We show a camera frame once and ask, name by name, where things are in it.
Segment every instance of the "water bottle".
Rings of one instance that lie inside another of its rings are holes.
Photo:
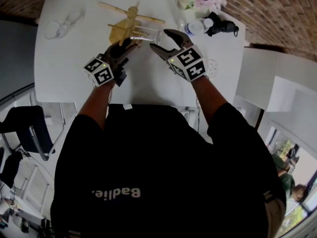
[[[213,26],[213,20],[210,18],[197,18],[184,25],[183,32],[189,36],[206,33]]]

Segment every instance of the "gray wall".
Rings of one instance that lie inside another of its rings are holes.
[[[0,20],[0,100],[34,83],[37,27]]]

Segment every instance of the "person in green shirt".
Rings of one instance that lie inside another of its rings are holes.
[[[285,190],[286,198],[293,198],[295,201],[300,201],[306,193],[307,186],[303,184],[295,186],[293,176],[288,173],[290,166],[276,154],[272,154],[272,158],[277,169],[278,177]]]

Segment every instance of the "black t-shirt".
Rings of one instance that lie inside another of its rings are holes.
[[[285,203],[266,146],[230,104],[208,135],[213,144],[167,106],[110,105],[105,131],[77,116],[56,166],[56,237],[248,237],[254,228],[265,237],[263,193]]]

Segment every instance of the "white table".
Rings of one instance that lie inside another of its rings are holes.
[[[98,6],[106,2],[127,10],[138,0],[45,0],[42,10],[35,48],[35,88],[40,102],[75,102],[80,108],[90,92],[92,84],[86,78],[82,67],[99,53],[106,51],[111,29],[107,24],[116,24],[125,16]],[[165,25],[152,25],[145,21],[144,26],[164,29],[178,29],[182,20],[195,18],[192,10],[181,11],[177,0],[139,0],[139,14],[159,18]],[[86,11],[83,20],[62,39],[47,40],[45,30],[52,20],[63,21],[75,8]],[[245,38],[245,25],[221,12],[226,19],[233,21],[240,29],[238,37],[233,33],[218,33],[195,36],[203,55],[214,59],[218,73],[213,84],[228,100],[233,102],[242,63]],[[165,36],[161,46],[172,49],[177,45]],[[112,103],[120,104],[164,104],[174,106],[196,106],[196,95],[190,83],[174,75],[167,64],[144,44],[130,56],[126,64],[127,78],[121,87],[115,86]]]

